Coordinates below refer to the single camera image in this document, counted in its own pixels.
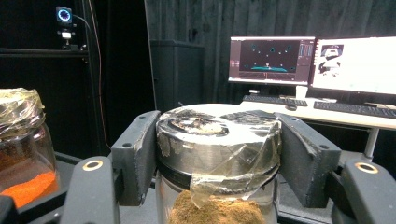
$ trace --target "monitor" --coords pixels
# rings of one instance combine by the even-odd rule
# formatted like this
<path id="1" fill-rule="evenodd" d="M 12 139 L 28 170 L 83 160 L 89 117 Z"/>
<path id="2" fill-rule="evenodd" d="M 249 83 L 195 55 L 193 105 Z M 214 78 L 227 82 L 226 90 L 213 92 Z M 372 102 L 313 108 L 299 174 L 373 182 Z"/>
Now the monitor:
<path id="1" fill-rule="evenodd" d="M 233 36 L 229 82 L 307 86 L 313 36 Z"/>
<path id="2" fill-rule="evenodd" d="M 314 89 L 396 94 L 396 36 L 318 39 Z"/>

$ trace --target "glass jar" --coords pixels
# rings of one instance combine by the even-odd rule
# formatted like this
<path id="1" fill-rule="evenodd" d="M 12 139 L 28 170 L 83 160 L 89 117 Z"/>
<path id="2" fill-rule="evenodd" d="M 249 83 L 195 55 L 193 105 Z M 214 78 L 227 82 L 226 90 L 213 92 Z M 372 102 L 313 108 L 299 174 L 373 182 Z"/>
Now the glass jar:
<path id="1" fill-rule="evenodd" d="M 159 223 L 277 223 L 280 121 L 239 105 L 189 105 L 157 122 Z"/>
<path id="2" fill-rule="evenodd" d="M 18 208 L 59 188 L 43 108 L 36 90 L 0 90 L 0 194 Z"/>

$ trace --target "orange powder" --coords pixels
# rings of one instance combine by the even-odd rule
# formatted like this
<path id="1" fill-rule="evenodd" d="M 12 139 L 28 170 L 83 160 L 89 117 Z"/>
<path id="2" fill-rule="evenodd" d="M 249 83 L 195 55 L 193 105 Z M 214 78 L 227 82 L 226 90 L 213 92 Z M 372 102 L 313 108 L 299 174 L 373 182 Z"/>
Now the orange powder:
<path id="1" fill-rule="evenodd" d="M 35 199 L 52 193 L 58 189 L 56 175 L 54 172 L 46 172 L 36 176 L 34 179 L 14 185 L 0 194 L 11 196 L 17 208 L 20 208 Z"/>

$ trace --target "black keyboard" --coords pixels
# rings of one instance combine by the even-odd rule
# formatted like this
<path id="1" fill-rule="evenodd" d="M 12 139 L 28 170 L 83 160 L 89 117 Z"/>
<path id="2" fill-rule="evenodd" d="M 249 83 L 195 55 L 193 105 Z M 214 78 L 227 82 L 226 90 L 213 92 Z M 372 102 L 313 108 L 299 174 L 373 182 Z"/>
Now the black keyboard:
<path id="1" fill-rule="evenodd" d="M 315 101 L 314 108 L 344 112 L 349 114 L 367 115 L 367 116 L 380 117 L 386 119 L 396 119 L 396 110 L 372 107 L 367 105 L 347 105 L 340 103 Z"/>
<path id="2" fill-rule="evenodd" d="M 297 106 L 308 106 L 305 100 L 296 100 L 289 98 L 279 98 L 274 96 L 260 96 L 260 95 L 246 95 L 243 101 L 265 103 L 265 104 L 275 104 L 275 105 L 287 105 L 294 104 Z"/>

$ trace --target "desk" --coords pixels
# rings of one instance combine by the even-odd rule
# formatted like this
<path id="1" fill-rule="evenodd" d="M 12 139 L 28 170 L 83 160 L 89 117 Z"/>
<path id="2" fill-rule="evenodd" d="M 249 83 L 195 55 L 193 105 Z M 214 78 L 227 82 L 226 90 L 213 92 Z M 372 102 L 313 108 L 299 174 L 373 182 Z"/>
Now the desk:
<path id="1" fill-rule="evenodd" d="M 364 149 L 364 157 L 368 160 L 373 158 L 376 138 L 379 129 L 396 130 L 396 119 L 383 119 L 365 115 L 341 113 L 335 111 L 319 110 L 314 108 L 314 102 L 318 99 L 306 98 L 308 106 L 299 106 L 296 111 L 290 111 L 284 105 L 264 104 L 254 102 L 242 102 L 241 106 L 249 109 L 260 109 L 268 113 L 283 113 L 299 119 L 316 120 L 333 124 L 344 124 L 367 128 L 369 137 Z"/>

